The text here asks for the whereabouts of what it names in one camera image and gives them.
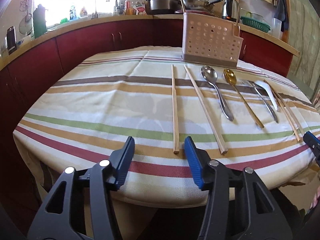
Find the person's left hand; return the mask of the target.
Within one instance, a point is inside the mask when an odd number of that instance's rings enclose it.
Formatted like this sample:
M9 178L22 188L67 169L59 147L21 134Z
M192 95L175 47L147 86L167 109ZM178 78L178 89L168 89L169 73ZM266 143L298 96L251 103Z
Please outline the person's left hand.
M320 186L317 188L317 191L312 199L310 209L313 209L314 207L316 207L316 205L318 204L319 198L320 198Z

